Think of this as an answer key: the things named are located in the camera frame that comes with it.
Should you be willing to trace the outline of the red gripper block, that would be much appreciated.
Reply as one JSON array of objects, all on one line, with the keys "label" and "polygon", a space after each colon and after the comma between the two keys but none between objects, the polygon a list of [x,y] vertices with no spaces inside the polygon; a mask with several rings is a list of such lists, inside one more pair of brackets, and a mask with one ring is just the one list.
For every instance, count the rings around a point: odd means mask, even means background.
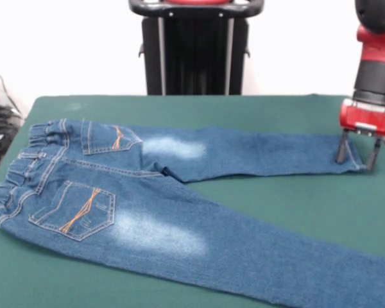
[{"label": "red gripper block", "polygon": [[381,150],[382,137],[385,137],[385,106],[346,98],[341,104],[339,123],[343,130],[336,154],[336,162],[344,163],[347,159],[349,131],[367,134],[375,140],[373,149],[366,161],[367,170],[372,171]]}]

